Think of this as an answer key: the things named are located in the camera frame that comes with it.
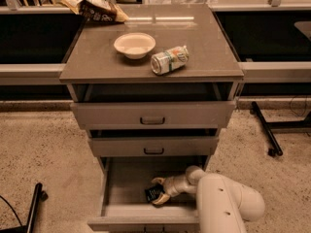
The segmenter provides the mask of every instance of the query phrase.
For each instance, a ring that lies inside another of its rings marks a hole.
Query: desk
[[[234,109],[243,73],[206,5],[127,5],[125,24],[87,24],[60,80],[104,173],[94,230],[197,230],[194,197],[183,194],[156,208],[144,189],[155,176],[206,168]],[[139,60],[113,48],[122,34],[143,32],[155,48]],[[165,76],[154,53],[187,46],[190,61]]]

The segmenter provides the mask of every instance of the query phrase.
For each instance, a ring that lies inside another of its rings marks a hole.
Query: robotic arm
[[[153,201],[161,205],[182,192],[196,194],[202,233],[246,233],[243,220],[257,220],[264,214],[262,196],[254,189],[219,174],[190,166],[184,175],[155,178],[164,193]]]

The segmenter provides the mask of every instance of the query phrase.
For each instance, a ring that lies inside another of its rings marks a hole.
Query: speckled floor
[[[311,103],[307,102],[310,111]],[[265,215],[247,222],[248,232],[309,233],[311,218],[311,137],[306,133],[276,135],[282,157],[266,154],[268,143],[259,120],[235,111],[208,169],[257,189]],[[268,121],[299,120],[304,105],[259,102]],[[69,110],[69,103],[0,102],[0,195],[26,223],[34,186],[40,182],[49,199],[40,204],[35,231],[92,232],[86,222],[98,216],[102,171]],[[0,201],[0,229],[18,226]]]

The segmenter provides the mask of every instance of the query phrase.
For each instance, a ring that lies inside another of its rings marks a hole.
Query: soda can
[[[152,56],[151,64],[155,74],[162,75],[184,66],[189,60],[186,46],[175,47]]]

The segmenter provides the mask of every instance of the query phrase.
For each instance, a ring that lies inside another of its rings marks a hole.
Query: metal stand leg
[[[290,130],[291,132],[301,132],[304,130],[305,132],[311,129],[311,112],[305,118],[305,120],[300,121],[280,121],[280,122],[266,122],[263,114],[260,111],[260,108],[256,102],[252,102],[253,111],[259,117],[259,120],[262,124],[263,130],[266,133],[267,137],[270,140],[270,143],[273,149],[269,149],[268,154],[270,156],[275,155],[283,155],[281,147],[279,146],[278,142],[276,141],[272,130]]]
[[[32,233],[35,221],[36,221],[36,215],[38,212],[38,206],[39,206],[39,200],[46,200],[48,199],[48,194],[45,191],[42,191],[42,184],[37,183],[35,186],[35,190],[32,196],[32,202],[29,209],[29,215],[27,224],[22,227],[16,227],[16,228],[10,228],[10,229],[4,229],[0,230],[0,233]]]

